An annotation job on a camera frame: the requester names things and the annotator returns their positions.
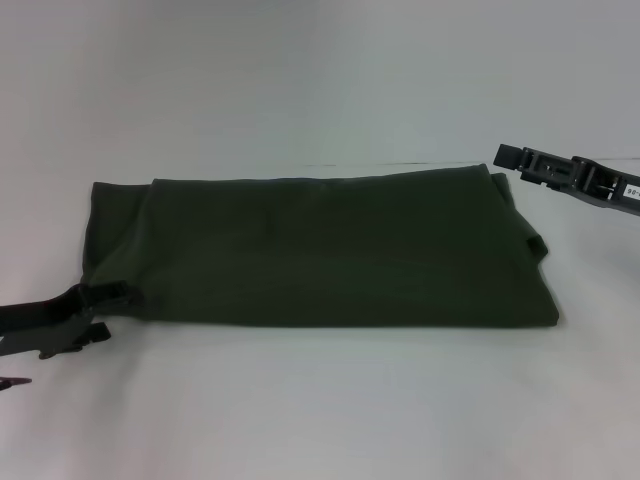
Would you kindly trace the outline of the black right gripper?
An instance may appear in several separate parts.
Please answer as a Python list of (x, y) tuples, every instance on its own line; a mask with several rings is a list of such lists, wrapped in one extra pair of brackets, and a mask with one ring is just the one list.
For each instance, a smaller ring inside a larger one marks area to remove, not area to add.
[(585, 203), (639, 215), (639, 177), (574, 156), (570, 159), (531, 148), (501, 144), (493, 165), (517, 171), (520, 179), (560, 190)]

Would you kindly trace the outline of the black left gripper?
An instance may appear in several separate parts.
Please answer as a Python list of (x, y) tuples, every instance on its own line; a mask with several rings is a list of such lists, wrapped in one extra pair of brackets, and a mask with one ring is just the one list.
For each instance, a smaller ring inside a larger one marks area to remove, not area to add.
[(1, 355), (37, 351), (41, 359), (80, 352), (110, 339), (94, 312), (122, 312), (144, 303), (142, 292), (119, 281), (88, 288), (75, 285), (55, 298), (1, 307)]

